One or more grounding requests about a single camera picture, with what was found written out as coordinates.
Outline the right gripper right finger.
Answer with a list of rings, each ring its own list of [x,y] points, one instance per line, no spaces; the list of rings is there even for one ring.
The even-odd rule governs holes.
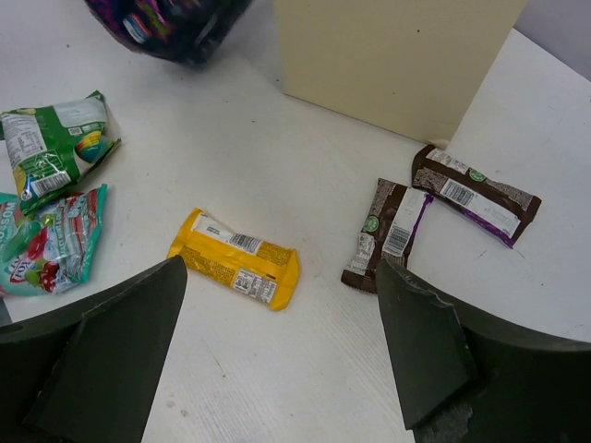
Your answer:
[[[469,305],[389,259],[380,315],[417,442],[586,442],[590,346]]]

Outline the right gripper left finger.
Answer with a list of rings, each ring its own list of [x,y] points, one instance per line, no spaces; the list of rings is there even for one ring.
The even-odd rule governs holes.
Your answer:
[[[180,257],[37,317],[1,315],[4,442],[140,442],[187,287]]]

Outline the dark blue purple snack bag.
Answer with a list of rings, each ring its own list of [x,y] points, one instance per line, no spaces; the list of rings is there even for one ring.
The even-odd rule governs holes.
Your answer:
[[[92,15],[127,49],[202,68],[251,0],[87,0]]]

